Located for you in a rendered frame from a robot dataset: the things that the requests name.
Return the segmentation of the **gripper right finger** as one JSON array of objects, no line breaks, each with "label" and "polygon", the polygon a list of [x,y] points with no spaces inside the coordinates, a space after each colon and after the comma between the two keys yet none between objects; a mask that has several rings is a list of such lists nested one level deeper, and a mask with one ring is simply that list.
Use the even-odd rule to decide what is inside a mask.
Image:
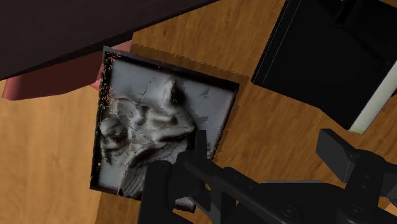
[{"label": "gripper right finger", "polygon": [[397,165],[368,150],[356,149],[331,129],[321,129],[316,153],[345,183],[337,224],[397,224],[397,216],[378,207],[397,187]]}]

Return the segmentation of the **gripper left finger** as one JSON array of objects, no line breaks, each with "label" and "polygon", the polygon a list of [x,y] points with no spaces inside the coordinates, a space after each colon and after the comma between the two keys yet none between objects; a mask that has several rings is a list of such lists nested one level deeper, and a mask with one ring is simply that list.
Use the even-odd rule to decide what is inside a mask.
[{"label": "gripper left finger", "polygon": [[195,147],[180,153],[175,164],[158,160],[146,171],[138,224],[193,224],[173,213],[176,199],[188,197],[212,224],[298,224],[298,208],[231,167],[206,158],[205,130],[195,134]]}]

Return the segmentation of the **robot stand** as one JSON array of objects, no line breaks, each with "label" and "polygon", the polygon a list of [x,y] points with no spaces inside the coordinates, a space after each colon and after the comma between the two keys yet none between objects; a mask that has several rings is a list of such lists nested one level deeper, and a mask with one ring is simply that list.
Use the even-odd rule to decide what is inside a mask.
[{"label": "robot stand", "polygon": [[365,133],[397,91],[397,7],[286,0],[251,81]]}]

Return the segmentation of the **pink flat object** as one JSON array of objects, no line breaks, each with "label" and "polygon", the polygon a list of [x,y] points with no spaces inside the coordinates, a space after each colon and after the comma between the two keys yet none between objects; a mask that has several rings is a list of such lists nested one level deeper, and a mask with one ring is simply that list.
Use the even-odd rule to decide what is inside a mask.
[{"label": "pink flat object", "polygon": [[105,43],[87,55],[8,78],[2,98],[10,101],[62,95],[85,86],[99,88],[103,48],[129,51],[132,41]]}]

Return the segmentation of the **dark brown furniture panel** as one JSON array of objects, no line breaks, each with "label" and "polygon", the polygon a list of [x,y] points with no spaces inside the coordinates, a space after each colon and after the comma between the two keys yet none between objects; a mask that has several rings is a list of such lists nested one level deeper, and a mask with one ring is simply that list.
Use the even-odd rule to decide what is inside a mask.
[{"label": "dark brown furniture panel", "polygon": [[0,80],[120,44],[219,0],[0,0]]}]

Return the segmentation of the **grey relief picture, black frame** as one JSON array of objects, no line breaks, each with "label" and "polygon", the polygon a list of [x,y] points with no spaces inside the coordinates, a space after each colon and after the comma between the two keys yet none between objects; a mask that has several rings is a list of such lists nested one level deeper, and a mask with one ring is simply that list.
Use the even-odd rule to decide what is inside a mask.
[{"label": "grey relief picture, black frame", "polygon": [[103,66],[91,189],[139,200],[148,164],[174,163],[199,130],[214,158],[238,83],[109,47]]}]

